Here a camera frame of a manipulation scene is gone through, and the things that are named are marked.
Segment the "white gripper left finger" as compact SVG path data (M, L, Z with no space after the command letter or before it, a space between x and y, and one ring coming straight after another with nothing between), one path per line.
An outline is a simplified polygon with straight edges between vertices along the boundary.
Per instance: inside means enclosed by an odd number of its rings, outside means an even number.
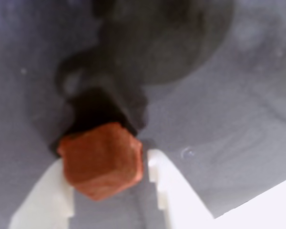
M12 215L10 229L68 229L74 216L74 189L56 160Z

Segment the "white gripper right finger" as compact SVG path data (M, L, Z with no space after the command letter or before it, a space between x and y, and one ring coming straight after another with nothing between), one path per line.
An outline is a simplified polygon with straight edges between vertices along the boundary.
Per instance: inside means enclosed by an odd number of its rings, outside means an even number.
M215 219L175 164L159 149L147 151L149 181L167 229L213 229Z

